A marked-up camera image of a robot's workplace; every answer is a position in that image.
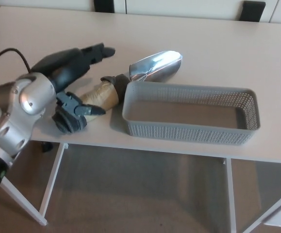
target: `floor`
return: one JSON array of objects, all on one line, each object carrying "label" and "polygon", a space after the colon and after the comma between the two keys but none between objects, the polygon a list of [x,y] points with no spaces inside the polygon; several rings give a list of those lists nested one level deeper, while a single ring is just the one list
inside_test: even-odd
[{"label": "floor", "polygon": [[[58,145],[31,142],[8,179],[39,207]],[[166,153],[69,145],[41,227],[0,189],[0,232],[225,233],[223,161]],[[254,163],[233,161],[237,227],[260,210]],[[254,233],[281,233],[259,226]]]}]

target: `table leg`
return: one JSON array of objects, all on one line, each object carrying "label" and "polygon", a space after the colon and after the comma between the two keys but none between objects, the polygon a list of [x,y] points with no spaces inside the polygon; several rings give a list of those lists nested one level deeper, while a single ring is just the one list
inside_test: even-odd
[{"label": "table leg", "polygon": [[225,159],[227,166],[227,181],[228,181],[228,194],[229,194],[229,213],[230,213],[230,232],[236,233],[236,219],[235,219],[235,202],[234,202],[234,189],[233,189],[233,175],[231,159]]},{"label": "table leg", "polygon": [[31,217],[33,217],[40,225],[47,225],[47,220],[31,205],[31,203],[14,187],[14,185],[7,179],[3,178],[0,187],[10,195]]},{"label": "table leg", "polygon": [[53,164],[53,168],[50,174],[50,178],[48,181],[48,185],[46,188],[46,191],[43,196],[43,200],[41,203],[40,211],[37,211],[36,208],[14,187],[14,185],[7,179],[3,178],[2,182],[0,184],[0,187],[10,195],[12,199],[16,201],[31,217],[33,217],[37,222],[40,223],[42,226],[47,225],[47,220],[44,218],[45,213],[47,211],[50,197],[52,194],[52,190],[54,187],[55,179],[57,176],[57,172],[59,169],[59,165],[61,163],[62,157],[64,150],[68,149],[68,144],[67,143],[61,143],[59,145],[55,161]]},{"label": "table leg", "polygon": [[266,218],[268,218],[271,214],[273,214],[276,210],[281,207],[281,198],[268,210],[264,211],[263,213],[259,214],[252,222],[250,222],[244,229],[240,232],[249,233],[254,230],[259,224],[264,222]]},{"label": "table leg", "polygon": [[41,203],[41,207],[40,207],[40,213],[42,214],[42,216],[45,216],[45,213],[47,211],[48,205],[49,205],[49,201],[51,198],[51,194],[52,194],[52,190],[55,184],[55,179],[56,179],[56,175],[59,169],[59,165],[61,163],[62,157],[63,157],[63,153],[64,150],[68,149],[68,144],[67,143],[60,143],[59,144],[59,148],[56,154],[56,158],[53,164],[53,168],[50,174],[50,178],[48,181],[48,185],[47,185],[47,189],[45,190],[43,199],[42,199],[42,203]]}]

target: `table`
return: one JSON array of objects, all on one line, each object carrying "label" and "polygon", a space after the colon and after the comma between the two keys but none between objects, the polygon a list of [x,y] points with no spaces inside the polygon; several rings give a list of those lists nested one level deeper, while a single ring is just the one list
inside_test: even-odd
[{"label": "table", "polygon": [[[125,73],[130,63],[143,57],[175,50],[183,55],[183,62],[169,83],[250,88],[257,95],[261,128],[240,147],[136,138],[122,130],[124,122],[120,111],[115,109],[90,122],[80,133],[62,135],[50,119],[53,108],[49,108],[35,127],[32,140],[59,142],[61,146],[42,203],[43,216],[38,212],[33,215],[46,224],[43,217],[63,151],[68,143],[82,144],[226,158],[231,229],[234,232],[231,159],[281,163],[281,25],[0,8],[0,51],[7,47],[18,48],[31,65],[52,52],[99,42],[115,47],[115,56],[91,66],[88,74],[69,87],[70,91],[80,95],[98,84],[102,76]],[[25,67],[16,54],[1,57],[0,84],[24,72]],[[14,194],[12,184],[3,181],[2,185]],[[27,208],[27,205],[23,206],[31,212],[32,207]],[[269,212],[262,213],[253,224],[258,225],[280,205],[281,202]]]}]

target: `gray plastic basket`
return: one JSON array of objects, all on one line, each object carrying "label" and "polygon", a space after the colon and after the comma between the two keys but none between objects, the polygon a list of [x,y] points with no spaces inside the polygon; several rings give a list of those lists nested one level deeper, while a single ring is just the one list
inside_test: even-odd
[{"label": "gray plastic basket", "polygon": [[243,88],[131,82],[123,118],[132,136],[241,145],[260,128],[256,95]]}]

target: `trowel handle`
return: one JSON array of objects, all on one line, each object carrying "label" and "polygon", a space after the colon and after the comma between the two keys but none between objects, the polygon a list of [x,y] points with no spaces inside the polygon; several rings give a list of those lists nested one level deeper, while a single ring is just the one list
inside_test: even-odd
[{"label": "trowel handle", "polygon": [[[129,78],[123,74],[115,77],[103,77],[98,86],[92,91],[83,94],[80,99],[83,104],[96,105],[108,111],[124,101],[126,87],[129,82]],[[87,122],[96,117],[85,116]]]}]

